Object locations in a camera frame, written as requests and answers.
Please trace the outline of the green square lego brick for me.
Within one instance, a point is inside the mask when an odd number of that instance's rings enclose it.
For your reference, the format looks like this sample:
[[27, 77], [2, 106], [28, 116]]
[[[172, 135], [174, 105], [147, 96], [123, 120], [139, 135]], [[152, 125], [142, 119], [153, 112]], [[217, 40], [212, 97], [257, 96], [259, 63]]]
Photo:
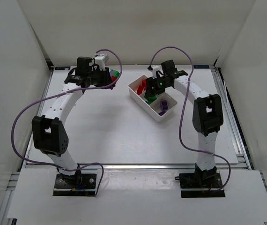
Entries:
[[153, 103], [155, 100], [157, 100], [156, 96], [154, 97], [149, 97], [149, 98], [146, 98], [146, 103], [148, 105], [150, 105], [151, 103]]

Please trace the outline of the red rounded lego brick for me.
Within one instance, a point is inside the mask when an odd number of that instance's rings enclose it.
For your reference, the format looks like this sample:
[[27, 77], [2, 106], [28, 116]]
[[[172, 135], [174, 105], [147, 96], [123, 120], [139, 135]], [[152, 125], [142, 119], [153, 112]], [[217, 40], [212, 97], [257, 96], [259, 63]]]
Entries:
[[137, 95], [141, 95], [143, 92], [145, 91], [145, 87], [144, 86], [139, 86], [136, 93]]

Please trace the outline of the purple paw print lego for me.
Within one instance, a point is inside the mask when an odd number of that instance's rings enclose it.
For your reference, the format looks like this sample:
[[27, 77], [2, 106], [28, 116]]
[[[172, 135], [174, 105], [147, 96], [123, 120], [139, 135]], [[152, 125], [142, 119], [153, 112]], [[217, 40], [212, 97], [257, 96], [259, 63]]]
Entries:
[[160, 102], [160, 107], [163, 112], [168, 110], [168, 102], [166, 100], [163, 100]]

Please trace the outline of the red sloped lego brick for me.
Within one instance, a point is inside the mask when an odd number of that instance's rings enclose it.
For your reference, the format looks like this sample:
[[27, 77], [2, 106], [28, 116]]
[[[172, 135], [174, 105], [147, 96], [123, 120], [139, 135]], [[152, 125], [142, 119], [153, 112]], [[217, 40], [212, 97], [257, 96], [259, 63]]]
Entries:
[[141, 83], [142, 87], [146, 90], [147, 89], [147, 82], [146, 80], [142, 80], [142, 83]]

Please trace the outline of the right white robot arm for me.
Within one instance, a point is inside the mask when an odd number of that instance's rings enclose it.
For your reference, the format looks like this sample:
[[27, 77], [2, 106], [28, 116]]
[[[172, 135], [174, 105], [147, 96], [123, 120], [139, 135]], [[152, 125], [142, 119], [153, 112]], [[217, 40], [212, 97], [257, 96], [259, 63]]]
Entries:
[[218, 94], [209, 94], [191, 81], [191, 74], [178, 70], [173, 60], [161, 63], [160, 66], [148, 67], [152, 77], [146, 79], [145, 98], [161, 95], [168, 87], [182, 93], [184, 104], [193, 105], [192, 124], [198, 134], [199, 146], [189, 151], [198, 154], [195, 163], [195, 174], [202, 180], [216, 175], [215, 141], [223, 125], [223, 108]]

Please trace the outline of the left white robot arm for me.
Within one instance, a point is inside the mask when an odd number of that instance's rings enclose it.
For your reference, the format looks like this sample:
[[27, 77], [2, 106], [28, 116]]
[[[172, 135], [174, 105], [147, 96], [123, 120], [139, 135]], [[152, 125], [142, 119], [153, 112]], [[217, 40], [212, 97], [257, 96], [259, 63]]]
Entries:
[[55, 99], [46, 113], [32, 119], [35, 148], [46, 154], [63, 175], [75, 176], [79, 168], [68, 152], [69, 138], [64, 124], [85, 88], [103, 87], [113, 82], [105, 65], [108, 59], [106, 54], [97, 54], [94, 58], [78, 57], [76, 68], [71, 69], [64, 80], [62, 96]]

